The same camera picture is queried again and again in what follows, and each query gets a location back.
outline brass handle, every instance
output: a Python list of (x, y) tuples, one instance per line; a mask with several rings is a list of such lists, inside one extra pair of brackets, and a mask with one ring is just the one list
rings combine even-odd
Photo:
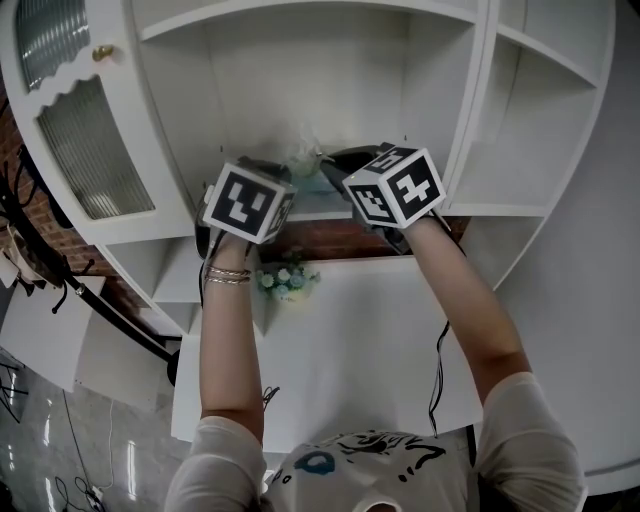
[(105, 44), (101, 46), (96, 46), (93, 49), (93, 53), (91, 55), (93, 56), (93, 60), (95, 60), (96, 62), (100, 62), (105, 57), (111, 56), (111, 54), (113, 54), (113, 45)]

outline marble floor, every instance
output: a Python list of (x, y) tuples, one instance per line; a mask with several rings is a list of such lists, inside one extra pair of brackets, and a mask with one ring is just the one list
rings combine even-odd
[[(21, 424), (0, 407), (0, 481), (21, 512), (62, 512), (65, 500), (56, 489), (56, 476), (65, 482), (71, 503), (89, 510), (74, 484), (83, 471), (62, 390), (28, 369), (23, 373), (30, 394)], [(114, 480), (103, 498), (109, 511), (161, 510), (169, 482), (188, 453), (190, 444), (170, 435), (173, 388), (162, 380), (154, 411), (113, 403)], [(67, 393), (67, 400), (89, 478), (106, 487), (111, 483), (111, 400), (80, 386)]]

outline cabinet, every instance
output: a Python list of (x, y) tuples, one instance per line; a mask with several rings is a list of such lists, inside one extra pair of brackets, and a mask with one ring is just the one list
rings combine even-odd
[[(78, 0), (74, 51), (29, 90), (16, 13), (42, 3), (2, 6), (20, 131), (78, 231), (185, 334), (199, 329), (193, 205), (225, 159), (282, 160), (307, 129), (326, 152), (429, 148), (440, 213), (472, 217), (463, 245), (498, 286), (580, 160), (615, 30), (607, 0)], [(56, 19), (28, 28), (49, 54)], [(303, 193), (289, 221), (350, 216), (337, 194)]]

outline bracelet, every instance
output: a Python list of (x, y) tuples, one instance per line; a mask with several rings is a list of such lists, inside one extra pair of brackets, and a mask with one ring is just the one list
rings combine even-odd
[(251, 276), (251, 271), (250, 270), (242, 270), (242, 271), (237, 271), (237, 270), (225, 270), (223, 268), (217, 268), (214, 267), (213, 265), (209, 265), (207, 266), (207, 272), (206, 275), (208, 276), (209, 274), (220, 274), (223, 276), (230, 276), (230, 277), (249, 277)]
[(213, 276), (207, 276), (207, 277), (204, 278), (204, 280), (206, 282), (221, 283), (221, 284), (233, 284), (233, 285), (246, 284), (249, 281), (251, 281), (251, 279), (249, 277), (244, 277), (242, 279), (226, 279), (224, 277), (213, 277)]

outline white cube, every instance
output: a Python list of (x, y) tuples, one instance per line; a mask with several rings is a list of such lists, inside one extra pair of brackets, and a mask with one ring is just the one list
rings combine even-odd
[(343, 181), (368, 224), (406, 228), (446, 197), (426, 149), (395, 146)]
[(261, 244), (278, 234), (296, 192), (289, 183), (268, 174), (226, 162), (202, 220)]

